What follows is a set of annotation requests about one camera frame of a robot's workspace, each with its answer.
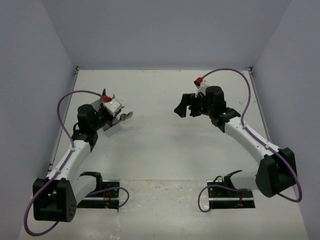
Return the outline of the large steel spoon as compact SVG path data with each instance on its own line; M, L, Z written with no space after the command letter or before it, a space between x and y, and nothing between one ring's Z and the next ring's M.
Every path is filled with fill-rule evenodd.
M130 111L130 112L128 112L128 113L123 113L123 114L121 115L121 119L122 119L122 121L125 121L125 120L130 119L132 116L133 116L133 112Z

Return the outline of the crosswise steel spoon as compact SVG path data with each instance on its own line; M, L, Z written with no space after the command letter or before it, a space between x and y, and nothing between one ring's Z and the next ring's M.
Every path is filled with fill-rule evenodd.
M112 125L115 126L119 124L122 121L125 121L127 119L127 114L123 113L120 116L115 116L112 120Z

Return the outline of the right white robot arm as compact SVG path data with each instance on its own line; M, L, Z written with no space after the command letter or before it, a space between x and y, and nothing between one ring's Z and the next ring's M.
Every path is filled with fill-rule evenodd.
M181 118L208 116L211 123L236 140L257 162L257 171L237 170L224 177L223 191L233 197L242 189L258 189L271 198L297 184L295 155L280 148L254 131L241 115L227 107L224 92L219 86L208 86L197 93L184 93L174 112Z

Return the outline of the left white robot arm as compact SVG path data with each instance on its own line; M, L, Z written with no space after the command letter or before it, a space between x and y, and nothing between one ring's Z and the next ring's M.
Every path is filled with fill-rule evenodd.
M97 109L91 104L77 109L68 152L45 178L37 178L32 190L35 197L33 216L37 221L70 222L77 205L88 195L103 193L104 184L99 172L84 172L76 179L83 161L98 140L98 130L113 127L117 118L116 107L101 103Z

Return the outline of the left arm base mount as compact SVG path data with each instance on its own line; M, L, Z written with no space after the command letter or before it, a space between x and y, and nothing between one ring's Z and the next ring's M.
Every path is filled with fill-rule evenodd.
M101 173L85 171L74 188L78 209L114 209L123 207L130 199L128 190L116 180L104 180Z

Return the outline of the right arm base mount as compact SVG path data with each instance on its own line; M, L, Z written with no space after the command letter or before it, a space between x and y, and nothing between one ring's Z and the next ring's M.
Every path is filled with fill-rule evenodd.
M199 192L197 206L202 213L208 213L216 209L254 209L255 201L253 191L247 187L235 187L232 182L233 175L241 173L236 170L225 176L217 176L213 180L208 180L206 186ZM201 196L207 191L208 208L201 207Z

